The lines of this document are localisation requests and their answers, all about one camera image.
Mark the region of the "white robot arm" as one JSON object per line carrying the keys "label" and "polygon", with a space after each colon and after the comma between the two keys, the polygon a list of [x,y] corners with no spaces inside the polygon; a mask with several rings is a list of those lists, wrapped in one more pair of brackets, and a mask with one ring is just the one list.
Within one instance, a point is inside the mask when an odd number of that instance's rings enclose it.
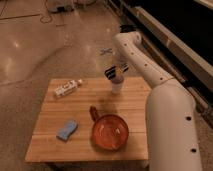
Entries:
{"label": "white robot arm", "polygon": [[151,88],[145,106],[150,171],[203,171],[194,97],[139,49],[142,35],[134,26],[122,25],[114,43],[121,57],[105,70],[106,78],[119,85],[132,65]]}

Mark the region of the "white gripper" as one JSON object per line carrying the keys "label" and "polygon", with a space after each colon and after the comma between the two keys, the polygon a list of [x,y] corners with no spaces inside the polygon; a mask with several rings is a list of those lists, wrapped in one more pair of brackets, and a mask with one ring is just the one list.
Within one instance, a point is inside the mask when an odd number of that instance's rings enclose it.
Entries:
{"label": "white gripper", "polygon": [[[120,66],[122,72],[126,72],[129,69],[127,63],[124,63]],[[104,75],[107,79],[111,80],[111,91],[113,94],[119,94],[122,90],[124,83],[124,76],[122,73],[116,74],[116,67],[110,67],[104,72]]]}

